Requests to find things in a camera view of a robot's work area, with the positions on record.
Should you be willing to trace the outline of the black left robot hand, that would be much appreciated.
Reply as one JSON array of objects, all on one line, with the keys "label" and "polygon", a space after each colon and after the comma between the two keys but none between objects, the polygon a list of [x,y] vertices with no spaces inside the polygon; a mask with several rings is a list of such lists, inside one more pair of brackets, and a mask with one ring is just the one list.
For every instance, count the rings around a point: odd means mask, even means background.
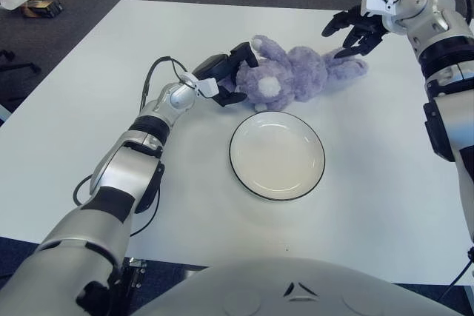
[{"label": "black left robot hand", "polygon": [[240,43],[230,51],[229,55],[213,55],[198,65],[192,74],[199,81],[214,78],[218,88],[215,95],[204,93],[202,95],[212,98],[221,107],[244,101],[247,95],[236,92],[236,75],[243,62],[250,68],[258,66],[258,61],[249,42]]}]

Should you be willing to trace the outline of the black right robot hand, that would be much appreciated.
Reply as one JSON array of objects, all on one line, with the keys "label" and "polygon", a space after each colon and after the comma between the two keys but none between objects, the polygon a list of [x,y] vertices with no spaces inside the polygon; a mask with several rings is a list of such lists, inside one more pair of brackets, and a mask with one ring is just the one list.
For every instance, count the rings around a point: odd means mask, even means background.
[{"label": "black right robot hand", "polygon": [[322,30],[321,35],[329,37],[339,30],[352,27],[342,44],[342,49],[334,55],[334,58],[365,56],[374,50],[382,42],[382,37],[388,33],[382,20],[380,15],[362,15],[361,6],[356,5],[349,10],[336,13]]}]

